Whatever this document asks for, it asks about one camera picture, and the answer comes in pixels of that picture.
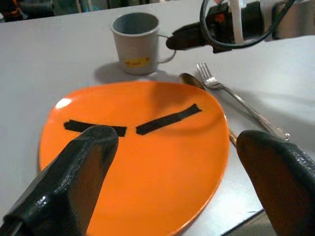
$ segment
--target sticker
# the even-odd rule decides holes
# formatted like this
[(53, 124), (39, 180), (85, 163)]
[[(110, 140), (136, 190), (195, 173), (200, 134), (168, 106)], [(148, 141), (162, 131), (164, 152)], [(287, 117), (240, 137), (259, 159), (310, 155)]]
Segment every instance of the sticker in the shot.
[(150, 64), (151, 60), (149, 57), (146, 58), (135, 58), (135, 59), (125, 59), (124, 63), (129, 68), (144, 67)]

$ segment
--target black tape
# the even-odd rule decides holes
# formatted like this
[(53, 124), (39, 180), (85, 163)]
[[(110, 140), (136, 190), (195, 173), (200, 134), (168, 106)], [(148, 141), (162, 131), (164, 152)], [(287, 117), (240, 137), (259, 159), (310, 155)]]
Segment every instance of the black tape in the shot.
[(136, 133), (141, 134), (141, 135), (145, 135), (145, 134), (152, 132), (156, 129), (160, 129), (164, 126), (179, 122), (182, 119), (185, 119), (185, 118), (192, 116), (193, 114), (196, 114), (196, 113), (201, 112), (201, 111), (202, 110), (199, 109), (197, 107), (197, 105), (194, 103), (192, 106), (190, 106), (189, 108), (187, 108), (181, 112), (177, 112), (177, 113), (165, 116), (165, 117), (161, 117), (161, 118), (152, 120), (148, 123), (145, 123), (145, 124), (138, 126), (136, 128)]
[[(76, 120), (70, 119), (69, 121), (63, 124), (64, 128), (67, 130), (75, 131), (75, 132), (83, 132), (87, 128), (95, 126), (97, 124), (84, 123)], [(117, 132), (119, 137), (124, 137), (126, 134), (127, 127), (125, 126), (111, 126)]]

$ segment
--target white table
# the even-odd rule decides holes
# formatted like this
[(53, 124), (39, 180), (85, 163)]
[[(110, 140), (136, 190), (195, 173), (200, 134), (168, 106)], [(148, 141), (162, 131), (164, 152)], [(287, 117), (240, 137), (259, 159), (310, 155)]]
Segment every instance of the white table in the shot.
[[(76, 89), (149, 78), (177, 81), (182, 72), (197, 75), (195, 63), (207, 62), (214, 75), (244, 97), (315, 157), (315, 37), (261, 43), (214, 55), (212, 48), (179, 51), (149, 76), (120, 70), (110, 31), (117, 15), (145, 11), (160, 18), (162, 32), (198, 21), (201, 1), (174, 1), (86, 14), (0, 24), (0, 216), (7, 213), (37, 173), (41, 129), (49, 110)], [(161, 55), (171, 52), (161, 42)], [(221, 91), (232, 130), (260, 126)], [(231, 147), (223, 180), (213, 199), (185, 235), (221, 235), (262, 206)]]

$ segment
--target plate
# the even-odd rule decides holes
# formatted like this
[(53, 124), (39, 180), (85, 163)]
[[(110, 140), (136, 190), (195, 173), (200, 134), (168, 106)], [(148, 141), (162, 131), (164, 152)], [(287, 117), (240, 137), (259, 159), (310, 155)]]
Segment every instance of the plate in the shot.
[(219, 103), (189, 85), (122, 82), (75, 91), (44, 126), (43, 170), (82, 130), (115, 126), (116, 156), (87, 235), (169, 235), (202, 211), (223, 176), (228, 128)]

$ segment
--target silver fork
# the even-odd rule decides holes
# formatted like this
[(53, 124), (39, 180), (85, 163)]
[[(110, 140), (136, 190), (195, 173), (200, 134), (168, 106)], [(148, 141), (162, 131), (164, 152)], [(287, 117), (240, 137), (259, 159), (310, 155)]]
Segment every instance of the silver fork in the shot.
[(236, 93), (234, 93), (229, 88), (225, 87), (223, 84), (221, 84), (219, 81), (216, 80), (215, 77), (211, 74), (208, 66), (206, 63), (197, 63), (196, 64), (198, 71), (201, 75), (202, 83), (210, 88), (210, 89), (224, 89), (229, 94), (231, 94), (236, 100), (238, 100), (251, 114), (253, 117), (255, 117), (259, 123), (268, 130), (271, 134), (284, 139), (289, 140), (290, 134), (283, 131), (280, 127), (274, 125), (269, 120), (267, 120), (264, 116), (262, 116), (260, 113), (255, 111), (253, 108), (251, 108), (249, 105), (245, 103), (245, 101)]

